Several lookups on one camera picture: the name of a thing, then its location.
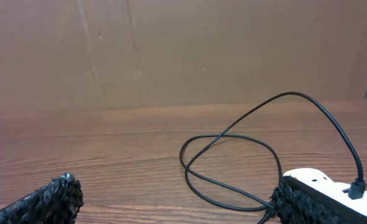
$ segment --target white device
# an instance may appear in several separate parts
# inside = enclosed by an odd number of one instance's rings
[[[350,184],[336,183],[322,171],[313,168],[290,170],[284,173],[284,176],[292,176],[348,208],[367,216],[367,191],[365,191],[362,198],[353,200],[348,196]]]

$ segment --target black textured object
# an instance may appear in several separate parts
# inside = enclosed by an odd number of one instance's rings
[[[0,224],[74,224],[84,205],[80,181],[65,173],[0,210]]]
[[[283,224],[367,224],[367,217],[342,205],[293,177],[283,177],[272,196],[274,210]]]

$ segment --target brown cardboard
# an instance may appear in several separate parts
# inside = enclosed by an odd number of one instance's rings
[[[367,0],[0,0],[0,113],[366,86]]]

